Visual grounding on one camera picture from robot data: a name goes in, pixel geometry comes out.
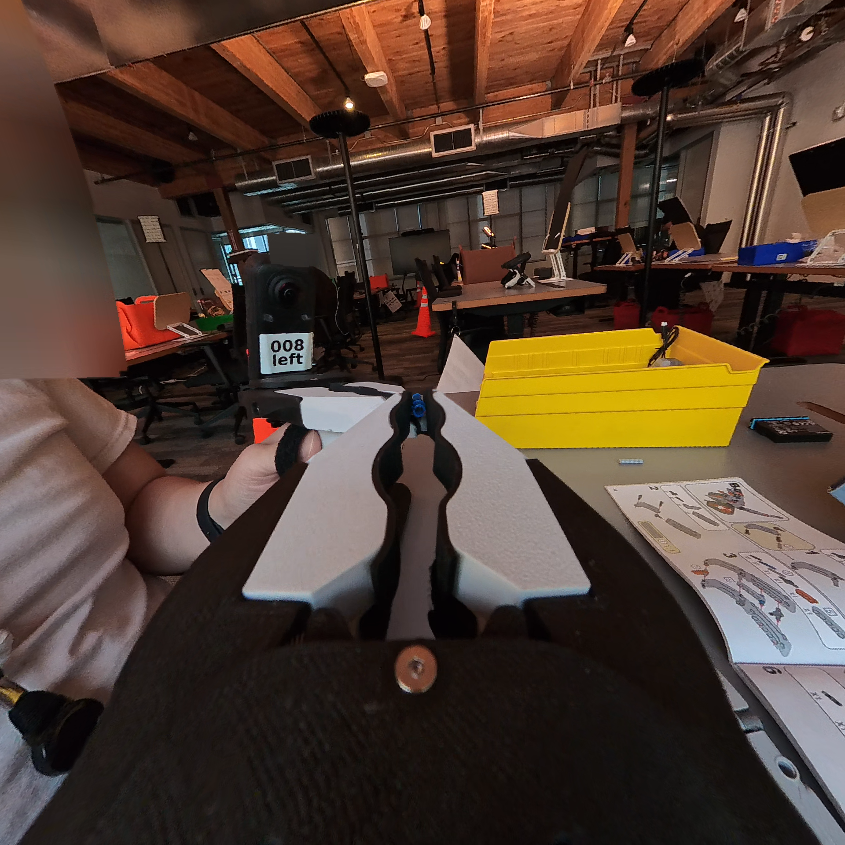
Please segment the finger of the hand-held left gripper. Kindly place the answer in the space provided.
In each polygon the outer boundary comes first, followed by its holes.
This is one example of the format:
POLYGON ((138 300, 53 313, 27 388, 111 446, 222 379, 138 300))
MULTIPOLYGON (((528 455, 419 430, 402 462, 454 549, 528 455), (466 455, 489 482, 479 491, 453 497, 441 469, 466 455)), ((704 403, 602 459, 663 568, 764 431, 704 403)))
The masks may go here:
POLYGON ((399 386, 369 382, 281 389, 276 392, 276 418, 343 434, 399 393, 399 386))

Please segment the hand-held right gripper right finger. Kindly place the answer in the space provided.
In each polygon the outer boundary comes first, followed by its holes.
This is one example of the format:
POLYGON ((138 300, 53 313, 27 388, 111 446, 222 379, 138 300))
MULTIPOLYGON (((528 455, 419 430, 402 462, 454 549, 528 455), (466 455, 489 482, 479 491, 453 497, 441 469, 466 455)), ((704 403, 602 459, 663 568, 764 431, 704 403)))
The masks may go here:
POLYGON ((430 628, 474 637, 500 606, 591 584, 523 455, 450 398, 430 398, 438 506, 430 628))

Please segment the person's left forearm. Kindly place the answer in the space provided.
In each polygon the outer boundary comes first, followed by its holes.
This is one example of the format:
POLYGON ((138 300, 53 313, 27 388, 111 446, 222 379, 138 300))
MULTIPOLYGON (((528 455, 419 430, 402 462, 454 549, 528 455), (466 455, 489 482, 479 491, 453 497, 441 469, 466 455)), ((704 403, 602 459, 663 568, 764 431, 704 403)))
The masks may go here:
POLYGON ((196 516, 208 483, 167 474, 133 441, 103 478, 124 509, 129 561, 155 576, 186 572, 209 545, 196 516))

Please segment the grey desk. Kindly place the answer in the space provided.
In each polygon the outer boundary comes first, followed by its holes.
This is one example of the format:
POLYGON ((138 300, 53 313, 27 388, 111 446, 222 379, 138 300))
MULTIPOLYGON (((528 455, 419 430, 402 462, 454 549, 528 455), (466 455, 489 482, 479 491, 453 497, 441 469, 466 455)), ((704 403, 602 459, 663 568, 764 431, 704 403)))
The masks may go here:
POLYGON ((706 763, 679 747, 672 762, 704 777, 702 797, 679 810, 669 842, 775 843, 782 826, 744 808, 757 776, 715 671, 729 672, 755 694, 730 661, 708 607, 634 528, 607 492, 609 485, 737 478, 793 518, 843 544, 843 504, 828 492, 843 476, 843 425, 799 407, 808 400, 843 412, 843 364, 766 367, 724 448, 528 449, 536 480, 592 582, 588 597, 553 609, 531 603, 529 620, 543 639, 590 655, 635 683, 669 712, 670 723, 701 741, 706 763), (827 443, 775 443, 749 430, 758 417, 808 417, 832 432, 827 443), (623 467, 619 458, 643 458, 623 467))

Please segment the black wristband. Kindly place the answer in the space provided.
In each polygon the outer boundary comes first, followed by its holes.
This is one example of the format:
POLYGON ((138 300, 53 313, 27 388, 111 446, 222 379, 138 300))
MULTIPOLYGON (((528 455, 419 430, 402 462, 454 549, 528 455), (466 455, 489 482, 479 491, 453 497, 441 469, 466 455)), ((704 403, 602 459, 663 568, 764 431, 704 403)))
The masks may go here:
POLYGON ((209 512, 210 495, 214 491, 215 487, 223 481, 223 479, 224 477, 221 477, 209 482, 203 488, 197 500, 196 519, 198 528, 210 544, 225 531, 225 529, 212 517, 209 512))

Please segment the white paper sheet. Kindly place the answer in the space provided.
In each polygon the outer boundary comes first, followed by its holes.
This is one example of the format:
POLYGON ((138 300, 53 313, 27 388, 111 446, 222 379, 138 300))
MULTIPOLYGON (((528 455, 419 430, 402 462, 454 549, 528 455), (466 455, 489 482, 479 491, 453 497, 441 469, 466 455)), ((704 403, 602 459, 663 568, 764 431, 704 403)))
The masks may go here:
POLYGON ((453 335, 436 389, 447 395, 478 393, 483 376, 484 364, 458 335, 453 335))

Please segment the orange storage bin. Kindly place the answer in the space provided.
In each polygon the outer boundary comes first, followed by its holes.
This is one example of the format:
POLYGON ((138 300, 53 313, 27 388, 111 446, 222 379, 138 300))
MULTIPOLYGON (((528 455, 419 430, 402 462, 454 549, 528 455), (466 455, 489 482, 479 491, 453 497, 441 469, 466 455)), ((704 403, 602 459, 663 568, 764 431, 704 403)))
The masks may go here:
POLYGON ((186 292, 136 298, 132 304, 116 301, 126 351, 181 340, 171 326, 190 321, 191 298, 186 292))

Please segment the black pole stand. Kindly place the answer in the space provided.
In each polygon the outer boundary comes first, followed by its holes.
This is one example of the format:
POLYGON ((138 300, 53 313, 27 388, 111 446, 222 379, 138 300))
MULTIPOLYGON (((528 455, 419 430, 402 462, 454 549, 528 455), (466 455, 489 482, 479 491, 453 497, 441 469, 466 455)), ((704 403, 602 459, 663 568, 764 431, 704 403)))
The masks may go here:
POLYGON ((345 176, 346 191, 350 202, 351 227, 353 234, 353 248, 356 261, 356 277, 364 285, 364 299, 367 307, 367 316, 373 349, 375 354, 375 368, 380 379, 385 380, 384 364, 381 354, 381 347, 378 337, 378 329, 375 317, 375 306, 370 285, 370 275, 367 270, 364 253, 364 241, 358 215, 355 185, 351 157, 347 139, 364 134, 370 129, 369 116, 356 109, 343 107, 339 110, 324 111, 315 115, 309 121, 311 131, 327 140, 337 140, 342 158, 343 172, 345 176))
POLYGON ((635 81, 632 93, 636 96, 650 97, 660 95, 657 121, 657 147, 655 150, 652 175, 650 180, 650 201, 648 211, 647 241, 643 252, 642 287, 639 297, 639 325, 647 322, 647 301, 649 295, 650 270, 652 265, 654 240, 657 231, 657 212, 660 193, 660 174, 663 160, 664 140, 667 132, 670 91, 685 87, 697 78, 703 70, 700 58, 690 58, 665 64, 650 70, 635 81))

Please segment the brown cardboard box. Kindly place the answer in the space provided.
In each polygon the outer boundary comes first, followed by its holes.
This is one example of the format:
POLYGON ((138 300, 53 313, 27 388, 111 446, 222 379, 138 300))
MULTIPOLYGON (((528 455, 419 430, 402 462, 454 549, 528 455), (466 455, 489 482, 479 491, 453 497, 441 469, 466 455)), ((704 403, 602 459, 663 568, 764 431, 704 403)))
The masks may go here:
POLYGON ((503 247, 475 250, 460 247, 459 260, 463 284, 466 286, 500 282, 505 272, 503 264, 511 261, 515 256, 516 252, 512 243, 507 243, 503 247))

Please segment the open instruction booklet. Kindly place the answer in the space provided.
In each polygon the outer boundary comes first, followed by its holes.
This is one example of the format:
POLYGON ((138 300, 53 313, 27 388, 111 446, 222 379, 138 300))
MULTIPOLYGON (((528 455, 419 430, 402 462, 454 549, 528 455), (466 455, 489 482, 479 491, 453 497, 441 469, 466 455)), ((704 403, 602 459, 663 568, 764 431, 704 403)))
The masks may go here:
POLYGON ((843 544, 743 479, 606 489, 701 597, 734 668, 843 810, 843 544))

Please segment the small black box blue stripe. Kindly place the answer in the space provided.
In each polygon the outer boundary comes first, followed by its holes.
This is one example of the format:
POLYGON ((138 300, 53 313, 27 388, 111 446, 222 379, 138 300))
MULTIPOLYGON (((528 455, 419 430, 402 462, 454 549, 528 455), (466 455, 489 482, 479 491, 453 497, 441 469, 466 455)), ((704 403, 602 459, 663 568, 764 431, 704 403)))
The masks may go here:
POLYGON ((775 443, 827 443, 833 434, 808 417, 758 417, 749 430, 775 443))

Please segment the black foam microphone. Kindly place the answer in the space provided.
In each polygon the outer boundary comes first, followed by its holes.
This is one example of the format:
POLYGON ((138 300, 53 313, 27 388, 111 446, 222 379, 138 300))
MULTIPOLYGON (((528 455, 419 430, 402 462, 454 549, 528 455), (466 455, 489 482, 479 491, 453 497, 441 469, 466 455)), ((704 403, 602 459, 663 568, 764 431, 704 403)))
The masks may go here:
POLYGON ((1 705, 29 746, 33 766, 44 776, 71 770, 104 711, 98 700, 27 691, 3 674, 1 705))

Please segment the grey toy panel assembly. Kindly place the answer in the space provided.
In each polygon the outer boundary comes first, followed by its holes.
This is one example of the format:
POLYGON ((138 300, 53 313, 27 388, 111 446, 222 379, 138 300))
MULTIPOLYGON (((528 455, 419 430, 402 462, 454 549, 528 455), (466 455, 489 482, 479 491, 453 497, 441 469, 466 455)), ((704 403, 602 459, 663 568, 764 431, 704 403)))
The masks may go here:
POLYGON ((782 826, 774 841, 780 843, 843 843, 842 819, 830 803, 818 779, 804 762, 797 746, 766 712, 765 706, 732 674, 715 671, 724 688, 744 740, 740 742, 757 776, 755 792, 747 787, 744 808, 755 806, 752 815, 782 826))

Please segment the blue storage bin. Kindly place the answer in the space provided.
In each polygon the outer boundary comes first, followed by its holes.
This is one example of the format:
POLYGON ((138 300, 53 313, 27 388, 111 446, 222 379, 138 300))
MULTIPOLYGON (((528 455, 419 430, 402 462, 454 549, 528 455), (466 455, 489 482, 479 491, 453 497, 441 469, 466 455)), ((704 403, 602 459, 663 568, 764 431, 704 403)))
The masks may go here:
POLYGON ((794 264, 809 257, 818 246, 817 239, 780 241, 742 247, 738 250, 740 266, 794 264))

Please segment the dark wall screen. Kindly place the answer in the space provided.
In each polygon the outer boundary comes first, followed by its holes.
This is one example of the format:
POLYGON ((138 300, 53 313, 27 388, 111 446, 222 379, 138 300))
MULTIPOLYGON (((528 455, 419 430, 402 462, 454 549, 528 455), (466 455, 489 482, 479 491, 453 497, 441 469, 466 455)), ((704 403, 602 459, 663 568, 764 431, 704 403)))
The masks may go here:
POLYGON ((388 239, 392 275, 402 276, 417 271, 416 259, 431 264, 433 257, 449 259, 453 250, 449 230, 426 229, 388 239))

